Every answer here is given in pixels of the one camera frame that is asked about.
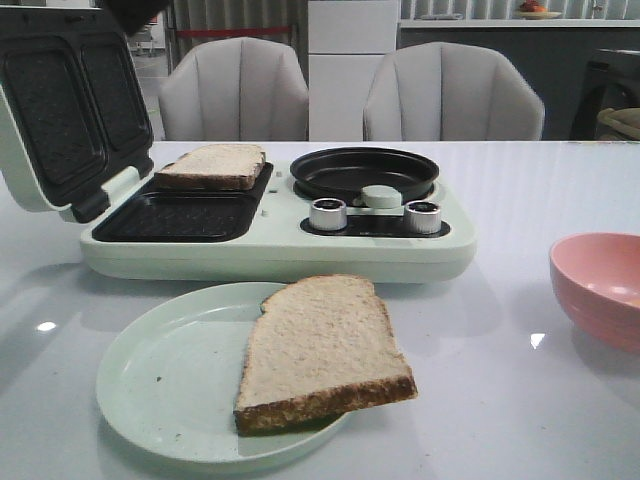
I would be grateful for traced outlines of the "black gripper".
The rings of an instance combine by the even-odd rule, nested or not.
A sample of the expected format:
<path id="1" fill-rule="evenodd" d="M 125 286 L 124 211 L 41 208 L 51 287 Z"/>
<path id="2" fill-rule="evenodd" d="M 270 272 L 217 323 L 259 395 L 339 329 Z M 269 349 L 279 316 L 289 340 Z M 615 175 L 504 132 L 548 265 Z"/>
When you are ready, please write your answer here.
<path id="1" fill-rule="evenodd" d="M 98 0 L 98 8 L 108 10 L 123 32 L 134 35 L 158 13 L 163 11 L 170 0 Z"/>

